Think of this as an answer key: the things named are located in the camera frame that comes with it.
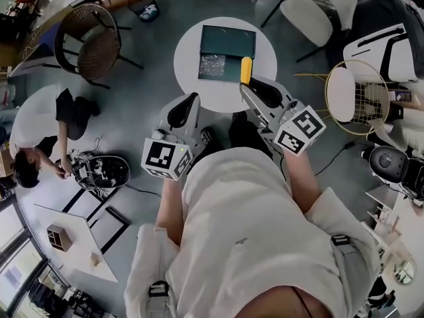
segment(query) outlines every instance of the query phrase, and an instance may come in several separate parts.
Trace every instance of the person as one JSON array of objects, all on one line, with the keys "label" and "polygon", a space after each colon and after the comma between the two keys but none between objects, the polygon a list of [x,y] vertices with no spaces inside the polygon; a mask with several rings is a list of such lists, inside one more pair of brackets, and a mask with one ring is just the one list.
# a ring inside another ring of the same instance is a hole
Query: person
[{"label": "person", "polygon": [[[98,114],[97,104],[82,97],[74,100],[69,90],[59,84],[43,87],[31,95],[17,113],[9,141],[19,184],[27,188],[36,186],[41,165],[59,178],[70,176],[68,138],[81,138],[90,116]],[[57,141],[62,167],[49,159]]]},{"label": "person", "polygon": [[162,277],[167,317],[352,317],[331,237],[362,246],[363,300],[380,266],[372,237],[331,188],[321,191],[305,153],[284,154],[289,187],[245,115],[233,117],[229,138],[223,150],[204,129],[184,189],[164,179],[156,224],[138,232],[127,317],[158,309],[148,293]]}]

